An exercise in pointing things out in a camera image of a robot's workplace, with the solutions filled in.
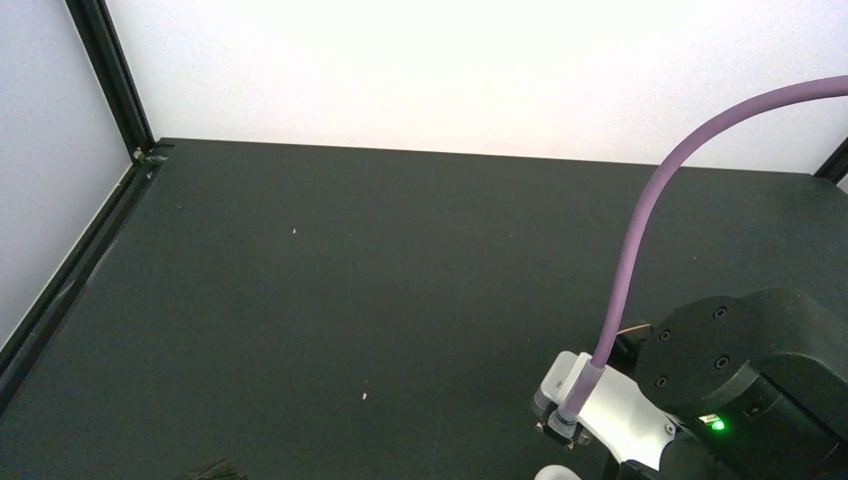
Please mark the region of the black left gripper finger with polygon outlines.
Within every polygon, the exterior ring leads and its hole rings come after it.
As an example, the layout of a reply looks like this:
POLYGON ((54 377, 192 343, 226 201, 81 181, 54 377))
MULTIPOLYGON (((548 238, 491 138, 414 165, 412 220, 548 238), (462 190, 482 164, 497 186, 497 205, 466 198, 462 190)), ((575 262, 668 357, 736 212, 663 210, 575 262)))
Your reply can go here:
POLYGON ((194 467, 185 474, 186 480, 246 480, 228 459, 216 459, 194 467))

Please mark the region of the white earbud charging case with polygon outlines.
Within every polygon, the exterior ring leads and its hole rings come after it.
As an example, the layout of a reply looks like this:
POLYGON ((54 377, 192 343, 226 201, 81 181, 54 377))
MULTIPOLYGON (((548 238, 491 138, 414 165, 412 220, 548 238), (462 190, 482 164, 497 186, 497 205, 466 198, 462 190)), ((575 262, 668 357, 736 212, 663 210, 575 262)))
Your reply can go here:
POLYGON ((547 465, 535 474, 533 480, 581 480, 581 477, 563 465, 547 465))

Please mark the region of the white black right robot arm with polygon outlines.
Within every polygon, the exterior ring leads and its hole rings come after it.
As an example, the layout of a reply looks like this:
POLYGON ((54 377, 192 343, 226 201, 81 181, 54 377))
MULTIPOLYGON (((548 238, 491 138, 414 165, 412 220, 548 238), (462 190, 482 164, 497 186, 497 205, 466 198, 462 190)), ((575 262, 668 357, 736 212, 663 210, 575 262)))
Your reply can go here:
POLYGON ((654 479, 847 475, 847 323, 802 292, 694 301, 609 364, 672 420, 654 479))

